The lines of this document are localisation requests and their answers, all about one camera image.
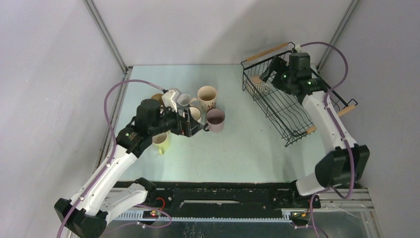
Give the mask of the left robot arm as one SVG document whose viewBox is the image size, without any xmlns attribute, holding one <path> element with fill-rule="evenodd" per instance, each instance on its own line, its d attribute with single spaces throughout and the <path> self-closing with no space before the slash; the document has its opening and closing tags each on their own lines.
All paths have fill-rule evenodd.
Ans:
<svg viewBox="0 0 420 238">
<path fill-rule="evenodd" d="M 154 136 L 164 132 L 191 137 L 205 129 L 194 120 L 189 108 L 163 108 L 159 101 L 145 99 L 136 115 L 118 134 L 105 161 L 70 199 L 54 205 L 62 224 L 80 238 L 98 238 L 107 225 L 131 207 L 152 206 L 156 185 L 145 178 L 134 181 L 117 196 L 107 198 L 121 175 L 151 146 Z"/>
</svg>

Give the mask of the white ribbed cup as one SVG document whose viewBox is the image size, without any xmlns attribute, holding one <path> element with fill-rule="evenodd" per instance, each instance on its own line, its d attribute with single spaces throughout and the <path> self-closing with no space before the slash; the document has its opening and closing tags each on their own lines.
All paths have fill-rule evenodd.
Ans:
<svg viewBox="0 0 420 238">
<path fill-rule="evenodd" d="M 264 95 L 271 92 L 270 86 L 266 82 L 262 81 L 259 75 L 254 75 L 251 77 L 250 89 L 254 94 L 260 93 Z"/>
</svg>

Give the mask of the white ribbed black-rimmed mug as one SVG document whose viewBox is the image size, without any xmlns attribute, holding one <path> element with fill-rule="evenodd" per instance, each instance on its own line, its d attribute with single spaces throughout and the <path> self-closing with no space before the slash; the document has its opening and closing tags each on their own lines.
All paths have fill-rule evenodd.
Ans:
<svg viewBox="0 0 420 238">
<path fill-rule="evenodd" d="M 202 123 L 202 112 L 199 108 L 190 106 L 189 107 L 191 117 L 198 123 Z"/>
</svg>

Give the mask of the small white cup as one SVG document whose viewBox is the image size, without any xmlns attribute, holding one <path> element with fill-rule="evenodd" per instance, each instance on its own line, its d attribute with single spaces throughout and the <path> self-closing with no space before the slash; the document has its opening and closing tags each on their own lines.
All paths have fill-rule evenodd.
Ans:
<svg viewBox="0 0 420 238">
<path fill-rule="evenodd" d="M 188 94 L 181 94 L 177 99 L 178 108 L 184 108 L 190 106 L 191 96 Z"/>
</svg>

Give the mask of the floral patterned mug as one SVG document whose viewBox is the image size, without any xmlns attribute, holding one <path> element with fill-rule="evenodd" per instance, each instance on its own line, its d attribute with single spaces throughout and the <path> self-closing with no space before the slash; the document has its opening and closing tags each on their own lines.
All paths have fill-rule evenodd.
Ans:
<svg viewBox="0 0 420 238">
<path fill-rule="evenodd" d="M 191 98 L 190 106 L 200 106 L 206 113 L 216 107 L 217 90 L 212 86 L 203 86 L 197 91 L 197 97 Z"/>
</svg>

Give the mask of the light green mug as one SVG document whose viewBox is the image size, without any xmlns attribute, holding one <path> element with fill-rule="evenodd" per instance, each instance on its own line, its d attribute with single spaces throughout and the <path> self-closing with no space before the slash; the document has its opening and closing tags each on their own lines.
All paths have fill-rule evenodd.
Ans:
<svg viewBox="0 0 420 238">
<path fill-rule="evenodd" d="M 153 145 L 157 148 L 160 155 L 164 155 L 170 147 L 170 132 L 158 134 L 152 138 Z"/>
</svg>

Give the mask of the lilac mug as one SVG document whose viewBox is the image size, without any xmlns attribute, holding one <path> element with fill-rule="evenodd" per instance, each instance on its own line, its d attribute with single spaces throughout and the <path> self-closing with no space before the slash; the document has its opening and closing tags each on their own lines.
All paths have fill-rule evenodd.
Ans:
<svg viewBox="0 0 420 238">
<path fill-rule="evenodd" d="M 225 113 L 221 109 L 211 109 L 206 115 L 204 131 L 220 132 L 224 129 Z"/>
</svg>

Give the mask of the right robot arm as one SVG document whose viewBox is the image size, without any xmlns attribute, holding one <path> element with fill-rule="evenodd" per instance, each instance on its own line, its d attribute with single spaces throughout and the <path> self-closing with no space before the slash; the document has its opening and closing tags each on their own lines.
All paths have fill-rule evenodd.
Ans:
<svg viewBox="0 0 420 238">
<path fill-rule="evenodd" d="M 296 181 L 296 189 L 288 193 L 289 203 L 301 207 L 308 195 L 338 185 L 348 185 L 347 195 L 341 197 L 349 198 L 370 156 L 368 147 L 359 145 L 345 128 L 330 100 L 331 89 L 323 79 L 313 77 L 309 54 L 291 53 L 288 61 L 273 57 L 262 80 L 267 81 L 272 73 L 272 85 L 295 96 L 309 113 L 325 149 L 315 171 Z"/>
</svg>

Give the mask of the beige ceramic cup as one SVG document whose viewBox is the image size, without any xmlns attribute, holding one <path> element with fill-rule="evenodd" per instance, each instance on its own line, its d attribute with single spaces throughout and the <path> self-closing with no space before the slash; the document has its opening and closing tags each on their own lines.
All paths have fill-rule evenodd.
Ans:
<svg viewBox="0 0 420 238">
<path fill-rule="evenodd" d="M 162 93 L 157 93 L 157 94 L 152 95 L 151 99 L 154 99 L 154 100 L 158 101 L 161 105 L 164 105 L 162 97 L 163 97 Z"/>
</svg>

